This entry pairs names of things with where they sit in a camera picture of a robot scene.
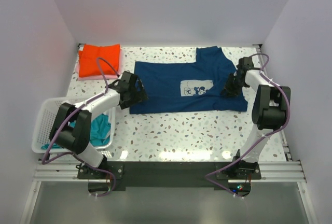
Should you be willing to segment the dark blue printed t-shirt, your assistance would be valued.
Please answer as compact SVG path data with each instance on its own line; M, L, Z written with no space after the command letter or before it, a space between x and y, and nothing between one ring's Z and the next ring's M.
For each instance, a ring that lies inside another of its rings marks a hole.
M137 61L134 72L148 100L130 107L130 114L180 113L210 110L246 112L243 94L227 97L221 92L236 68L219 47L197 48L193 63Z

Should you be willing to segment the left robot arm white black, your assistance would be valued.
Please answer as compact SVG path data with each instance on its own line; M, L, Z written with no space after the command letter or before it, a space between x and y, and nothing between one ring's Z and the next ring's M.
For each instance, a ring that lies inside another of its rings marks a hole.
M116 106L126 109L146 100L148 96L139 76L125 71L117 80L107 84L105 91L100 94L76 104L61 104L50 132L50 143L42 164L56 159L47 159L53 144L56 144L66 149L65 154L71 154L83 166L103 173L107 179L115 181L116 177L107 167L106 157L90 143L91 123L96 117Z

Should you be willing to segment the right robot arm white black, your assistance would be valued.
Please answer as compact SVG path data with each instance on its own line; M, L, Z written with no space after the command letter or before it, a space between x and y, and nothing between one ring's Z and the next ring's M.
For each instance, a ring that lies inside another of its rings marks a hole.
M260 179L260 154L268 139L285 128L289 121L291 89L268 78L263 68L254 66L252 56L239 59L237 70L229 75L221 95L238 96L244 87L256 92L252 108L254 125L233 161L218 170L217 175L227 179Z

